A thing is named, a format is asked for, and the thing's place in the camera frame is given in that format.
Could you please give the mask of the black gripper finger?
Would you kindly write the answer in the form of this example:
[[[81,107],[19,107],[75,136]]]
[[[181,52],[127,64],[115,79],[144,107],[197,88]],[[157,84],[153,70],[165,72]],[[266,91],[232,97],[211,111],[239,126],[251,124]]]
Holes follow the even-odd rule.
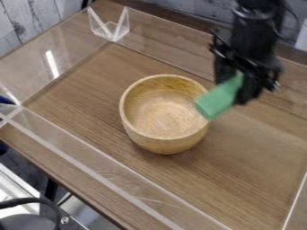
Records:
[[[263,79],[255,73],[244,73],[242,87],[236,93],[235,103],[244,105],[248,101],[256,99],[263,92],[264,84]]]
[[[223,84],[228,80],[231,80],[232,77],[237,75],[237,69],[231,64],[231,62],[220,57],[215,57],[213,62],[213,70],[215,70],[215,84]]]

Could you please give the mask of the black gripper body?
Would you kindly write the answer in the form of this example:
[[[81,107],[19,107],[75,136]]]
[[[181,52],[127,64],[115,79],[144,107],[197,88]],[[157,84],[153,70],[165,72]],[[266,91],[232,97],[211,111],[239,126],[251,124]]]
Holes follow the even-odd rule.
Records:
[[[212,30],[211,52],[225,58],[237,71],[255,73],[264,89],[278,89],[282,65],[275,55],[283,11],[278,9],[233,8],[231,30]]]

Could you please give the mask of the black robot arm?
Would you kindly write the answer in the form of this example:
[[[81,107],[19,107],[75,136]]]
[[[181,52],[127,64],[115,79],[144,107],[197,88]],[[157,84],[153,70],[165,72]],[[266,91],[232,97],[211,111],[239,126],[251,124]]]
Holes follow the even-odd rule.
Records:
[[[231,29],[211,31],[215,84],[225,85],[240,75],[239,85],[231,92],[229,105],[244,105],[258,99],[263,90],[274,92],[283,71],[275,49],[282,35],[287,0],[235,0]]]

